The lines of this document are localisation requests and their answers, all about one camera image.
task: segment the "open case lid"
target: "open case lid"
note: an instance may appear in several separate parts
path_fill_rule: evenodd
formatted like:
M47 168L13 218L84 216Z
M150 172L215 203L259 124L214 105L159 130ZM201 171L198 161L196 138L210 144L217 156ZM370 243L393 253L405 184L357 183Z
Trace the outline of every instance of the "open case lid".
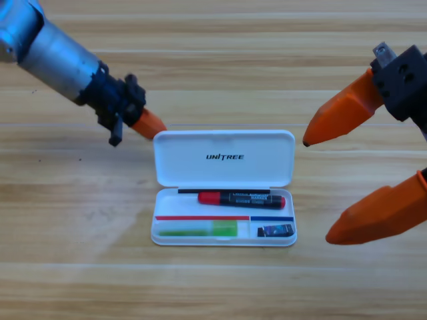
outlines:
M268 189L292 180L286 130L163 131L153 140L157 180L187 189Z

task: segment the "blue stripe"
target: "blue stripe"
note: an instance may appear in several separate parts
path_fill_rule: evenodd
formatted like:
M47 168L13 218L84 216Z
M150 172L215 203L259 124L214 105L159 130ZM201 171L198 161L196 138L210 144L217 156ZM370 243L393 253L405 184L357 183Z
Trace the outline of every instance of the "blue stripe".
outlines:
M290 221L294 222L293 217L263 217L263 216L255 216L251 217L251 221Z

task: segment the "white plastic case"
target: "white plastic case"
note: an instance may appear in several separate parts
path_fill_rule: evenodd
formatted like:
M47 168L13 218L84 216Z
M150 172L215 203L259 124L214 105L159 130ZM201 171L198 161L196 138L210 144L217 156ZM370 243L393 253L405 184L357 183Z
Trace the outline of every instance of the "white plastic case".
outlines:
M154 137L153 145L157 180L168 187L156 197L151 225L154 243L287 247L296 242L292 195L282 189L291 182L294 171L295 138L289 131L164 131ZM197 193L178 193L178 189L265 189L271 195L285 197L286 205L283 209L203 205L198 203ZM172 220L159 220L165 216ZM177 216L244 216L250 220L238 221L237 237L160 236L157 230L164 227L162 223L182 226L182 222L173 222ZM292 236L258 237L259 227L283 224L292 226Z

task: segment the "wooden table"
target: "wooden table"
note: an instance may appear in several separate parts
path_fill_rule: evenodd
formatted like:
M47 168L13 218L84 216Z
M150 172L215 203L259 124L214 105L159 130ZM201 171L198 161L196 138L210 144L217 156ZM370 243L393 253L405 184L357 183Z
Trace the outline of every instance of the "wooden table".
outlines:
M152 144L126 130L109 146L90 108L2 65L1 319L427 317L427 224L361 246L324 240L345 208L425 168L419 130L383 108L351 135L302 145L377 44L427 50L425 0L41 3L116 77L135 73L169 129L291 131L299 238L288 249L154 245Z

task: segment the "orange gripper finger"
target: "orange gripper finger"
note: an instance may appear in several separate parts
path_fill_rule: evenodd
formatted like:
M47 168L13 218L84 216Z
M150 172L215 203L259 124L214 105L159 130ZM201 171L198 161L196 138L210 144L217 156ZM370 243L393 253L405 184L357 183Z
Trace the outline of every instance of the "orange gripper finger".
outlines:
M159 132L167 130L160 118L145 108L139 120L131 128L150 140Z
M399 235L427 220L427 169L395 187L382 187L345 210L326 241L356 245Z
M318 109L303 137L306 147L346 135L375 114L384 102L372 77L368 69Z

